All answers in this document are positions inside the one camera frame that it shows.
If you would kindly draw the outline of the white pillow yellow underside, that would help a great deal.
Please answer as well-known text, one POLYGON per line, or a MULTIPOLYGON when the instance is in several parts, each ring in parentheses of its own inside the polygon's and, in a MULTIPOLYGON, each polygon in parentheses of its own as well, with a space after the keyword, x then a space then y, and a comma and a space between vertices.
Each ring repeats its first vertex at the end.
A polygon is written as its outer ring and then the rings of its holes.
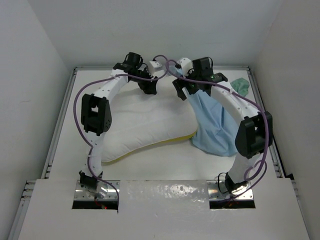
POLYGON ((155 95, 129 82, 111 102, 112 123, 103 141, 102 162, 119 160, 134 151, 193 137, 198 122, 191 104, 177 96, 175 77, 156 84, 155 95))

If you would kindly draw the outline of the light blue green pillowcase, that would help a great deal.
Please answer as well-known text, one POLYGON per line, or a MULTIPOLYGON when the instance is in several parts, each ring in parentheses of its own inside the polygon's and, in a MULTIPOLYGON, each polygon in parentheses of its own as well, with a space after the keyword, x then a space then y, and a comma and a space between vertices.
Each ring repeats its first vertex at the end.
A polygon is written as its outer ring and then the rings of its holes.
POLYGON ((233 117, 221 103, 202 90, 200 84, 181 79, 178 81, 186 84, 186 98, 198 123, 191 143, 208 154, 222 157, 235 155, 238 125, 233 117))

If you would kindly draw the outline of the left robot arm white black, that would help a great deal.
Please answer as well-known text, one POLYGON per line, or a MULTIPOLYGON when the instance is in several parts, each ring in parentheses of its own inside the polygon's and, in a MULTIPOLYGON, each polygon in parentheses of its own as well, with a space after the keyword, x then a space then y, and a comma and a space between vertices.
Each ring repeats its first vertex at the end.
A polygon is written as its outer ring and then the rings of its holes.
POLYGON ((80 89, 73 103, 73 117, 76 127, 89 145, 90 150, 83 170, 79 172, 80 184, 98 192, 98 182, 101 181, 103 143, 107 131, 112 124, 110 103, 120 89, 129 81, 136 82, 147 95, 157 93, 157 79, 153 79, 148 68, 142 69, 144 60, 141 55, 129 52, 122 63, 118 62, 108 78, 91 82, 80 89), (85 88, 103 83, 93 93, 85 93, 81 98, 80 121, 77 119, 77 101, 85 88))

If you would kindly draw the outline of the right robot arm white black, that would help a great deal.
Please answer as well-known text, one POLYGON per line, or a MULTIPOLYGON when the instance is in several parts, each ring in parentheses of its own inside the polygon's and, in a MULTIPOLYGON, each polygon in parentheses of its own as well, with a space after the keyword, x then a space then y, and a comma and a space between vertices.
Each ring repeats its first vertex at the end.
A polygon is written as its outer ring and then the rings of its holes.
POLYGON ((234 140, 237 153, 224 179, 226 192, 232 194, 267 168, 267 152, 273 141, 273 117, 237 93, 224 74, 214 73, 209 57, 181 58, 172 63, 178 71, 173 74, 176 77, 173 85, 180 99, 204 93, 218 101, 238 127, 234 140))

